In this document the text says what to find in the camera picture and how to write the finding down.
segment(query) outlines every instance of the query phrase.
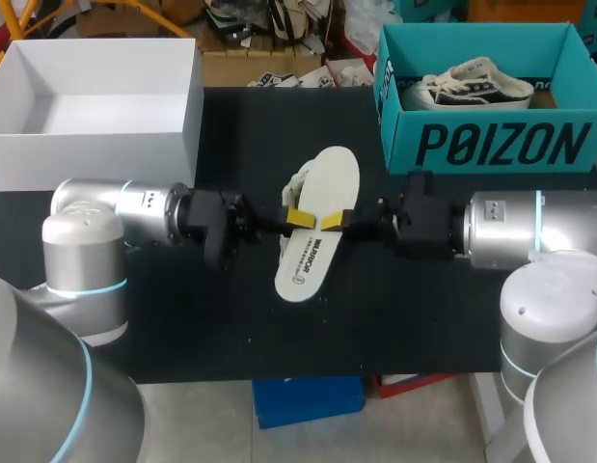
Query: clutter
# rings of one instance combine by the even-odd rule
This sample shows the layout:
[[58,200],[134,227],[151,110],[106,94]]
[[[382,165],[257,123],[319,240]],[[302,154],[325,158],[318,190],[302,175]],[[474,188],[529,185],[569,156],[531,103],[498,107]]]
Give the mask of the clutter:
[[302,39],[307,30],[307,14],[297,0],[269,0],[275,35],[290,43]]
[[[142,3],[161,14],[158,0],[142,0]],[[93,5],[90,10],[78,14],[76,21],[77,35],[83,38],[117,34],[146,36],[159,32],[158,23],[124,4],[116,4],[113,8]]]
[[247,87],[298,87],[298,79],[294,74],[277,75],[265,72],[257,82],[249,82]]
[[[437,53],[432,43],[438,44]],[[405,111],[404,94],[414,83],[427,74],[446,74],[476,52],[533,86],[529,109],[524,102],[506,111],[460,106],[431,116],[432,111]],[[436,97],[447,93],[446,79],[434,77],[433,83],[439,89]],[[460,90],[450,84],[448,90]],[[570,24],[384,26],[373,93],[392,174],[415,169],[441,174],[589,172],[597,162],[597,66]]]
[[303,89],[324,89],[326,87],[335,87],[335,78],[328,68],[322,66],[319,69],[312,70],[300,78],[300,87]]
[[266,0],[205,0],[208,7],[212,7],[220,14],[234,17],[236,20],[251,24],[261,31],[268,30],[269,8]]
[[486,57],[427,74],[403,94],[406,111],[528,109],[533,86],[504,74]]
[[345,36],[364,54],[377,50],[384,24],[403,22],[390,0],[346,0]]
[[363,87],[373,85],[373,74],[366,67],[365,60],[327,61],[326,66],[335,77],[339,87]]
[[321,38],[318,36],[306,36],[302,40],[301,45],[306,47],[309,50],[309,54],[312,55],[323,55],[326,51]]
[[313,19],[321,19],[328,15],[331,0],[304,0],[307,14]]

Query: black tabletop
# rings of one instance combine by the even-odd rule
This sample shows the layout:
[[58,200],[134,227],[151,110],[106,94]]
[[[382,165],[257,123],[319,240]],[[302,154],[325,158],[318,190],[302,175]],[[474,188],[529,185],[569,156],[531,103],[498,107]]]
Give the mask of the black tabletop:
[[[371,89],[208,89],[196,186],[272,210],[291,175],[332,145],[358,159],[357,207],[401,187],[385,169]],[[436,177],[436,193],[459,202],[536,188],[597,189],[597,174]],[[44,280],[50,198],[0,193],[0,277],[17,287]],[[320,294],[292,305],[274,288],[278,257],[275,236],[243,245],[228,275],[207,271],[198,249],[129,254],[129,328],[97,353],[140,383],[499,369],[507,273],[341,242]]]

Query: shoe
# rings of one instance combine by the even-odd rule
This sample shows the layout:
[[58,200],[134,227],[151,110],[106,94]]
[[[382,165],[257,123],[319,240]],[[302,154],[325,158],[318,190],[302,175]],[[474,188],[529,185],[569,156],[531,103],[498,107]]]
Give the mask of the shoe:
[[533,86],[476,58],[441,75],[425,75],[401,97],[407,111],[528,109]]

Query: robotic arm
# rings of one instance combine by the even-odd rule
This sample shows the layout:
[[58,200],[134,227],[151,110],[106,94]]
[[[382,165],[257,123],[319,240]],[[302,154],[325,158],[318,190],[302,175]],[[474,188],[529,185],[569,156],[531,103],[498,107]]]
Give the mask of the robotic arm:
[[206,266],[228,269],[239,242],[304,226],[295,210],[264,217],[242,195],[181,183],[71,179],[54,193],[50,214],[42,228],[46,285],[27,296],[91,345],[126,330],[126,249],[193,242]]

